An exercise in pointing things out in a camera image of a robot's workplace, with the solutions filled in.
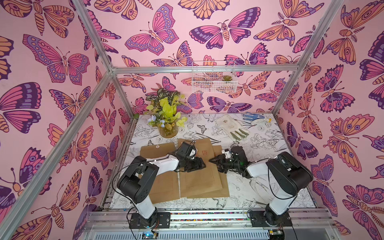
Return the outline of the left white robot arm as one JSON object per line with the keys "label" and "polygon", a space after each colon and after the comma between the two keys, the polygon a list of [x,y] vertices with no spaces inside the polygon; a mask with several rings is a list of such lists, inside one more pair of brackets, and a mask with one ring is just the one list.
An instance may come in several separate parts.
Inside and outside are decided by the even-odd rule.
{"label": "left white robot arm", "polygon": [[134,158],[117,182],[117,188],[136,207],[142,220],[152,226],[157,218],[157,208],[150,199],[156,177],[167,172],[193,172],[206,168],[200,157],[171,154],[157,159]]}

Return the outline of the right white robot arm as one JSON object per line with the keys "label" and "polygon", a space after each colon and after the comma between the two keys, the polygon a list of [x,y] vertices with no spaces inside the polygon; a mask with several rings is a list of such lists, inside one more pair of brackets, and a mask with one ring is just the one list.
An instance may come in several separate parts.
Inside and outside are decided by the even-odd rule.
{"label": "right white robot arm", "polygon": [[224,174],[235,172],[247,179],[261,175],[267,175],[268,178],[273,176],[280,188],[272,192],[274,198],[265,208],[265,222],[270,226],[282,222],[298,193],[314,180],[310,170],[288,152],[282,152],[274,158],[250,162],[244,149],[236,146],[223,150],[222,154],[209,162],[215,164],[218,171]]}

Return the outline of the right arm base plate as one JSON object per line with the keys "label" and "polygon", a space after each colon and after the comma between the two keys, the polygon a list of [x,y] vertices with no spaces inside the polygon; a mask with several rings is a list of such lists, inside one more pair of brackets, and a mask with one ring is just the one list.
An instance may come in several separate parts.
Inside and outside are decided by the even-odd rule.
{"label": "right arm base plate", "polygon": [[275,215],[273,211],[251,211],[247,212],[252,227],[292,227],[292,221],[289,213],[286,211],[282,215]]}

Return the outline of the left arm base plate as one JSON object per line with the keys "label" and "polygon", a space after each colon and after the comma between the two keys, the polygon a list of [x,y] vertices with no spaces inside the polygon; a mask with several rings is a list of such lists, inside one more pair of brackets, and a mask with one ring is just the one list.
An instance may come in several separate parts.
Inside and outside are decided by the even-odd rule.
{"label": "left arm base plate", "polygon": [[170,223],[170,212],[154,212],[149,219],[145,219],[139,213],[133,213],[130,219],[131,229],[169,229]]}

